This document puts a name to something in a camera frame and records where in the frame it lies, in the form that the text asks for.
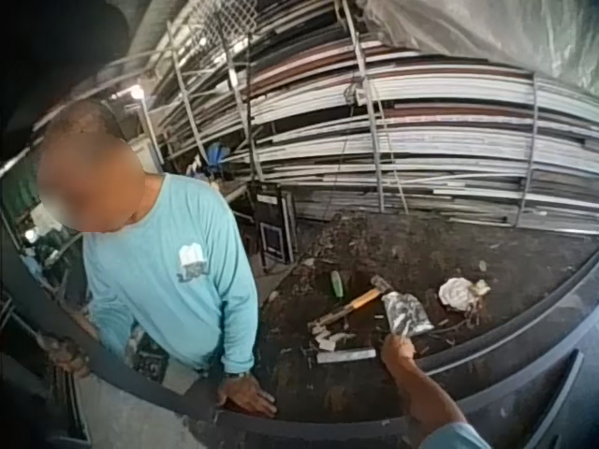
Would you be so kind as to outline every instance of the hammer head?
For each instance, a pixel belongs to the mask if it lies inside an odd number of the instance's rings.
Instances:
[[[374,288],[381,292],[381,294],[385,293],[387,290],[393,290],[391,284],[378,275],[373,276],[371,284],[374,285]]]

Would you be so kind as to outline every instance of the hand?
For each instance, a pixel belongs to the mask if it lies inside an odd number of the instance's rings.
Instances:
[[[414,364],[415,352],[416,349],[410,339],[389,334],[383,343],[381,357],[387,369],[393,372],[394,369],[405,363]]]
[[[52,337],[40,336],[38,342],[57,367],[78,378],[85,377],[90,373],[87,366],[88,358],[74,341],[60,341]]]
[[[224,379],[218,388],[218,405],[231,399],[249,413],[259,413],[273,418],[277,413],[274,398],[260,388],[254,376],[248,374],[239,378]]]

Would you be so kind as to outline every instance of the printed graphic on shirt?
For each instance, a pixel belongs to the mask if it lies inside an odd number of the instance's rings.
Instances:
[[[208,273],[208,264],[199,243],[183,245],[179,250],[179,261],[183,273],[177,273],[179,282],[190,282]]]

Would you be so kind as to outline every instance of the dark soil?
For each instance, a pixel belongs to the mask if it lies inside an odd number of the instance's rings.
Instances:
[[[442,220],[403,219],[393,215],[352,215],[327,225],[262,312],[256,374],[277,397],[278,419],[347,422],[400,414],[397,390],[378,359],[318,366],[307,323],[331,311],[335,299],[329,274],[337,269],[348,302],[371,288],[378,274],[401,293],[411,293],[439,328],[459,323],[436,294],[449,278],[484,279],[491,287],[480,323],[443,334],[414,338],[422,355],[443,351],[508,321],[551,293],[596,250],[596,239],[558,234],[453,224]],[[481,271],[481,261],[486,271]],[[379,348],[388,332],[381,301],[349,315],[347,332],[357,334],[338,349]],[[343,322],[332,330],[341,330]]]

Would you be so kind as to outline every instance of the metal pole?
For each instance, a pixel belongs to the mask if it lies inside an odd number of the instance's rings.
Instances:
[[[260,165],[260,160],[258,159],[256,151],[254,151],[254,140],[252,139],[252,134],[250,132],[250,126],[247,121],[247,117],[245,116],[245,114],[243,114],[243,102],[241,101],[240,86],[239,86],[239,81],[237,79],[237,72],[235,71],[235,66],[233,64],[233,58],[231,58],[231,53],[228,50],[228,45],[226,44],[225,36],[223,35],[222,26],[218,26],[218,27],[216,27],[216,29],[218,31],[218,36],[221,39],[221,44],[223,45],[223,50],[225,51],[226,64],[228,66],[229,82],[231,84],[231,89],[233,90],[233,94],[235,96],[237,112],[240,114],[241,124],[243,125],[243,131],[245,132],[245,137],[247,138],[247,141],[250,144],[250,155],[252,157],[252,161],[254,162],[254,167],[256,168],[256,174],[258,175],[258,179],[261,182],[263,182],[264,174],[262,173],[262,166]]]
[[[153,131],[152,119],[150,118],[150,113],[148,112],[148,105],[146,104],[145,94],[141,97],[141,113],[143,114],[143,121],[146,123],[146,127],[148,128],[148,134],[150,135],[150,140],[152,141],[154,152],[158,157],[158,162],[160,162],[160,165],[162,166],[163,164],[165,164],[165,160],[162,158],[160,148],[158,147],[158,139],[156,138],[156,134]]]
[[[538,85],[536,82],[536,74],[533,73],[533,135],[531,137],[531,154],[528,158],[528,169],[526,171],[526,183],[524,184],[524,192],[522,192],[522,198],[520,199],[520,205],[518,208],[518,215],[516,216],[516,222],[514,223],[514,227],[520,226],[520,220],[522,219],[522,213],[524,212],[524,206],[526,205],[526,195],[531,189],[531,182],[533,179],[533,162],[534,162],[534,147],[536,143],[536,132],[538,125],[538,116],[539,116],[539,104],[537,101],[538,98]]]
[[[172,56],[172,64],[174,65],[175,73],[177,74],[177,82],[179,83],[181,97],[183,98],[183,103],[185,104],[185,111],[187,112],[189,125],[191,126],[192,133],[194,133],[194,140],[196,141],[199,153],[201,154],[204,161],[208,162],[208,157],[206,156],[206,151],[204,150],[204,145],[202,144],[202,139],[199,136],[199,132],[197,130],[196,119],[194,119],[194,113],[191,110],[191,105],[189,104],[189,98],[187,97],[187,89],[185,89],[185,84],[183,83],[183,76],[181,74],[181,69],[179,68],[179,57],[177,56],[177,51],[175,50],[175,39],[172,36],[172,25],[170,24],[170,22],[167,22],[167,31],[168,38],[170,39],[170,47],[172,48],[172,51],[170,52]]]
[[[352,18],[352,12],[347,5],[347,0],[343,0],[343,11],[345,12],[345,17],[347,18],[349,34],[352,37],[354,52],[356,53],[356,59],[358,60],[359,75],[362,77],[362,87],[364,88],[364,93],[366,95],[366,110],[368,111],[368,121],[370,123],[371,136],[373,138],[374,166],[376,168],[376,190],[378,191],[378,209],[381,212],[384,212],[385,194],[383,192],[383,175],[381,172],[381,154],[378,142],[378,133],[376,131],[376,118],[374,117],[373,93],[371,91],[371,84],[366,76],[364,55],[362,54],[362,48],[359,44],[356,28],[354,28],[354,20]]]

